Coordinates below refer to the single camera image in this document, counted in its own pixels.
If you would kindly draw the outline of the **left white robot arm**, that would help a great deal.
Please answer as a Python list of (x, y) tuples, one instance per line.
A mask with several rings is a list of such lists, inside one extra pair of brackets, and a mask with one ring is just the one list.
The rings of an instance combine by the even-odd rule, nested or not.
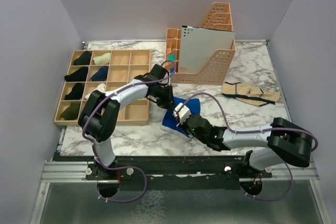
[(102, 178), (110, 179), (116, 172), (111, 135), (116, 128), (120, 110), (149, 96), (155, 98), (154, 103), (158, 107), (174, 109), (173, 88), (170, 84), (174, 74), (162, 65), (155, 64), (150, 72), (134, 77), (120, 88), (106, 93), (91, 93), (78, 117), (78, 125), (82, 128), (82, 136), (91, 142), (94, 160), (99, 164), (98, 173)]

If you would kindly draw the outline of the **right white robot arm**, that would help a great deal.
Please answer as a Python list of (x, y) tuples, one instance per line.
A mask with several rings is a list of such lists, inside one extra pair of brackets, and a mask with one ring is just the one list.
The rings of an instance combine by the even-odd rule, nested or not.
[(311, 152), (318, 147), (312, 133), (283, 118), (275, 118), (272, 123), (256, 128), (231, 130), (226, 126), (213, 126), (196, 114), (189, 116), (179, 128), (218, 152), (241, 147), (259, 148), (245, 154), (241, 171), (246, 177), (254, 177), (259, 171), (282, 163), (306, 168)]

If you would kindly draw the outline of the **blue boxer underwear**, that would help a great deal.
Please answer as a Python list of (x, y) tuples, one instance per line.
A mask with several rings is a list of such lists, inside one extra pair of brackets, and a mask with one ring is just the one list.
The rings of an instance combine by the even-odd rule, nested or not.
[(199, 99), (190, 99), (188, 100), (186, 105), (182, 107), (179, 113), (176, 114), (176, 112), (180, 109), (180, 107), (185, 101), (186, 101), (185, 99), (174, 97), (174, 102), (177, 105), (177, 108), (174, 109), (173, 111), (169, 110), (166, 111), (161, 124), (161, 129), (166, 132), (177, 135), (183, 140), (190, 141), (192, 137), (186, 134), (181, 128), (178, 127), (180, 119), (176, 118), (175, 116), (176, 115), (181, 116), (182, 119), (184, 120), (184, 123), (186, 123), (187, 116), (200, 114), (201, 105)]

